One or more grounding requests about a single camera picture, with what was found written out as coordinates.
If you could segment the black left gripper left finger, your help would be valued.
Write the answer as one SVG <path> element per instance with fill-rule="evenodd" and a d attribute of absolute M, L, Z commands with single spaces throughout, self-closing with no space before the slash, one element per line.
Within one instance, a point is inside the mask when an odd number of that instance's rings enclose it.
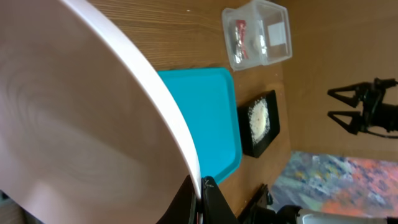
<path fill-rule="evenodd" d="M 188 175 L 166 212 L 156 224 L 196 224 L 197 197 L 192 180 Z"/>

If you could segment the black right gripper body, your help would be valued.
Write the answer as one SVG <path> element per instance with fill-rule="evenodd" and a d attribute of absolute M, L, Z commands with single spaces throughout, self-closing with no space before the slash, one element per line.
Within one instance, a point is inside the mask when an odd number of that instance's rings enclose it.
<path fill-rule="evenodd" d="M 384 128 L 388 133 L 397 131 L 397 105 L 384 103 L 386 91 L 397 86 L 395 78 L 379 79 L 358 84 L 359 99 L 363 102 L 359 132 L 374 134 L 371 127 Z"/>

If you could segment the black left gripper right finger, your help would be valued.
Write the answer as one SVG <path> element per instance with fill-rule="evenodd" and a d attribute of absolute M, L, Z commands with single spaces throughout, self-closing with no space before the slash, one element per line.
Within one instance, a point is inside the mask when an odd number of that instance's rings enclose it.
<path fill-rule="evenodd" d="M 239 224 L 214 178 L 202 178 L 201 204 L 204 224 Z"/>

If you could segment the white plate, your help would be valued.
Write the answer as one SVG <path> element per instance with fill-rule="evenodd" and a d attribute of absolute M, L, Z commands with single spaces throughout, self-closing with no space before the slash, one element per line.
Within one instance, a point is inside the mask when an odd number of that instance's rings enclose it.
<path fill-rule="evenodd" d="M 154 67 L 88 1 L 1 2 L 1 190 L 44 223 L 155 223 L 192 136 Z"/>

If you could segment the white tissue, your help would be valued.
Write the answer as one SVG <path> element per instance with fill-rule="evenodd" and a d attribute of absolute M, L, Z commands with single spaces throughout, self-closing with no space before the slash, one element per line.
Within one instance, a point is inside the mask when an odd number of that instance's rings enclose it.
<path fill-rule="evenodd" d="M 257 35 L 252 44 L 260 54 L 265 55 L 267 53 L 266 41 L 263 35 Z"/>

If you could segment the red snack wrapper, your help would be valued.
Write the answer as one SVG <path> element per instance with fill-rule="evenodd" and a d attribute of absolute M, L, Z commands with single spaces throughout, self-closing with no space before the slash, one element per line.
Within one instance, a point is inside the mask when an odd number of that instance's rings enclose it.
<path fill-rule="evenodd" d="M 235 38 L 236 38 L 236 61 L 241 63 L 242 60 L 248 59 L 244 40 L 246 36 L 246 21 L 236 20 Z"/>

